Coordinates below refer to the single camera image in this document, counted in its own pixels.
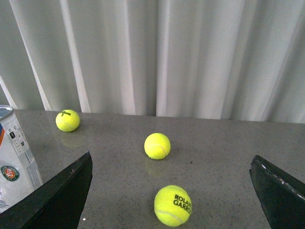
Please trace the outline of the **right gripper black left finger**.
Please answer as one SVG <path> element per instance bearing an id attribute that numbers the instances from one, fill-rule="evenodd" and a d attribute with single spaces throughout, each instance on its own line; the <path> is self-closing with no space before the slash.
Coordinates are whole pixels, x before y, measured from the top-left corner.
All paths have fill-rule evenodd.
<path id="1" fill-rule="evenodd" d="M 85 153 L 40 188 L 0 215 L 2 229 L 76 229 L 92 181 Z"/>

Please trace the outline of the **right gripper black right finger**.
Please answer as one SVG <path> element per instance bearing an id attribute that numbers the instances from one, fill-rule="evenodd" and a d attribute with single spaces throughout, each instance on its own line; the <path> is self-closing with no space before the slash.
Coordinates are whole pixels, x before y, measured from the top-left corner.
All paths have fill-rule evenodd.
<path id="1" fill-rule="evenodd" d="M 305 227 L 305 184 L 256 155 L 250 178 L 266 219 L 273 229 Z"/>

